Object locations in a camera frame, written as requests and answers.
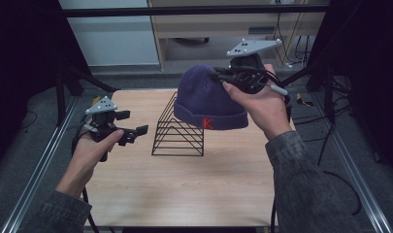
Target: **finger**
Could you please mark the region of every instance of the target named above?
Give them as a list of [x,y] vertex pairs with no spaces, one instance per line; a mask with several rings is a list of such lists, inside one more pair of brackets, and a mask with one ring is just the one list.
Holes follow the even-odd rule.
[[120,138],[123,136],[124,132],[121,129],[116,130],[112,134],[110,134],[108,137],[106,137],[104,140],[102,140],[100,144],[100,148],[103,151],[111,149],[115,143],[117,143]]
[[237,87],[227,82],[222,82],[222,84],[224,89],[230,95],[230,98],[232,98],[236,102],[238,102],[241,99],[241,96],[244,94],[241,90],[239,90]]

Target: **wire rack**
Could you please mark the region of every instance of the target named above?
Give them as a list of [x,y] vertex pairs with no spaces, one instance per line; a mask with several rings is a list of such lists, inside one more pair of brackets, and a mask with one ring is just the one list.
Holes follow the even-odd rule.
[[204,129],[174,116],[175,92],[157,121],[151,155],[203,156]]

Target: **person's left hand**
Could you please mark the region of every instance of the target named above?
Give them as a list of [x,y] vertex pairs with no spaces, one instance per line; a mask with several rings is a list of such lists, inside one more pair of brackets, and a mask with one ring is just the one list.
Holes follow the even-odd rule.
[[56,191],[81,197],[85,185],[93,176],[94,167],[106,151],[111,151],[123,136],[123,130],[116,130],[99,143],[92,140],[89,133],[83,133],[78,141],[72,160]]

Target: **purple beanie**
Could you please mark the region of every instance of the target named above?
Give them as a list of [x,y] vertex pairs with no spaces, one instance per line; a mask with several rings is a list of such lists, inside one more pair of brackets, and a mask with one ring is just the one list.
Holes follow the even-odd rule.
[[248,125],[247,112],[233,101],[222,84],[214,81],[212,66],[196,65],[180,78],[174,104],[176,118],[199,128],[229,130]]

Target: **sleeve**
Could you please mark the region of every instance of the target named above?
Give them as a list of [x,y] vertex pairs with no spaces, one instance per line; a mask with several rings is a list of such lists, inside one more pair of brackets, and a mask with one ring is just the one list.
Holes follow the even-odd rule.
[[266,145],[274,168],[275,206],[281,232],[360,232],[337,191],[296,131]]
[[82,233],[90,210],[82,200],[54,191],[23,232]]

